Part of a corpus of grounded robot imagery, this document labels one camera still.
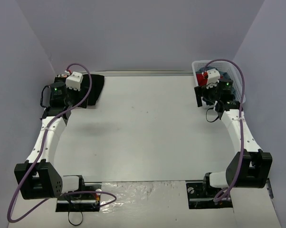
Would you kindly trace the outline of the red t-shirt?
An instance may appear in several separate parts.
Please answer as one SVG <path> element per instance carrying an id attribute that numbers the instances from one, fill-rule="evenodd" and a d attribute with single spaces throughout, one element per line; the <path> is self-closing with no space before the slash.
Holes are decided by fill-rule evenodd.
<path id="1" fill-rule="evenodd" d="M 205 86 L 208 82 L 208 79 L 204 77 L 202 73 L 197 73 L 196 74 L 198 86 Z"/>

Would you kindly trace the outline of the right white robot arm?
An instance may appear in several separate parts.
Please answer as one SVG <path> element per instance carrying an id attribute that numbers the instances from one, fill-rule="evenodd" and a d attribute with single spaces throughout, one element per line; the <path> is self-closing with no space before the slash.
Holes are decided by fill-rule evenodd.
<path id="1" fill-rule="evenodd" d="M 232 94 L 233 81 L 219 79 L 210 85 L 194 88 L 197 105 L 205 102 L 218 114 L 235 150 L 235 156 L 225 171 L 210 173 L 202 183 L 202 192 L 213 196 L 219 188 L 263 188 L 272 165 L 272 156 L 264 152 L 251 134 L 239 101 Z"/>

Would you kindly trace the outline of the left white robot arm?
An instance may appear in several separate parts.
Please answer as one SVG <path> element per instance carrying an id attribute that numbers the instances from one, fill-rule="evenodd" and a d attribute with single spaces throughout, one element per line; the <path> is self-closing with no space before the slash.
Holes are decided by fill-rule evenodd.
<path id="1" fill-rule="evenodd" d="M 71 111 L 86 103 L 92 84 L 64 79 L 48 85 L 48 88 L 50 99 L 41 117 L 38 139 L 25 162 L 16 164 L 14 169 L 18 183 L 16 192 L 20 192 L 25 200 L 58 198 L 66 192 L 80 199 L 86 195 L 87 189 L 80 183 L 81 176 L 62 176 L 53 163 Z"/>

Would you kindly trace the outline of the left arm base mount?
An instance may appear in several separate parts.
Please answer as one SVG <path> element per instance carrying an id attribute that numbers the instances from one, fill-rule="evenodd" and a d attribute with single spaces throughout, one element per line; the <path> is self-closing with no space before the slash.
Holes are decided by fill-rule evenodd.
<path id="1" fill-rule="evenodd" d="M 57 199 L 55 212 L 98 212 L 100 210 L 100 196 L 95 194 L 74 194 L 60 196 Z"/>

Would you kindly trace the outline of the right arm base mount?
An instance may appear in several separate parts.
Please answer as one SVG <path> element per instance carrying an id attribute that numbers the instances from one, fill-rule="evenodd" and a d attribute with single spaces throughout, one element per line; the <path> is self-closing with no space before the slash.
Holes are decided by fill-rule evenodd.
<path id="1" fill-rule="evenodd" d="M 189 209 L 224 209 L 233 208 L 231 198 L 224 198 L 220 202 L 214 202 L 213 198 L 220 189 L 211 187 L 204 189 L 201 180 L 186 182 Z"/>

